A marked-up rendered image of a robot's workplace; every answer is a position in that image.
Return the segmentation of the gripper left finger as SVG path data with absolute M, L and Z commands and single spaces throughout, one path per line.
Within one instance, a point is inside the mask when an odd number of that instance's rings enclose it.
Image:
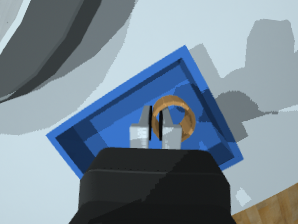
M 152 105 L 144 105 L 139 123 L 130 126 L 130 148 L 149 148 L 152 133 Z

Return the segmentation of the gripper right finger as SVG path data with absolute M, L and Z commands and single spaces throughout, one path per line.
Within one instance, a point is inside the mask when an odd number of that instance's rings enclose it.
M 162 149 L 181 149 L 181 138 L 181 125 L 173 124 L 168 107 L 163 108 L 159 112 L 159 141 L 162 141 Z

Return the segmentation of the bronze bushing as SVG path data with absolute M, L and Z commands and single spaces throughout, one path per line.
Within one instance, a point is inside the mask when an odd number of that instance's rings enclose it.
M 195 114 L 191 110 L 191 108 L 185 103 L 185 101 L 178 96 L 167 95 L 163 96 L 156 101 L 153 106 L 153 114 L 152 114 L 152 129 L 154 134 L 159 139 L 159 121 L 156 119 L 158 113 L 165 107 L 177 105 L 185 108 L 185 115 L 183 120 L 179 123 L 182 127 L 182 141 L 188 139 L 193 133 L 196 125 Z

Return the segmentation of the blue crate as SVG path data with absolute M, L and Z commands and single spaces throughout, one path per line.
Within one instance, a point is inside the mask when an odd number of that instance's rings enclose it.
M 144 105 L 152 105 L 153 110 L 156 101 L 167 95 L 183 99 L 195 113 L 195 129 L 181 142 L 181 149 L 208 151 L 221 171 L 244 160 L 186 45 L 102 96 L 46 137 L 81 179 L 99 150 L 130 148 L 131 123 L 139 122 Z

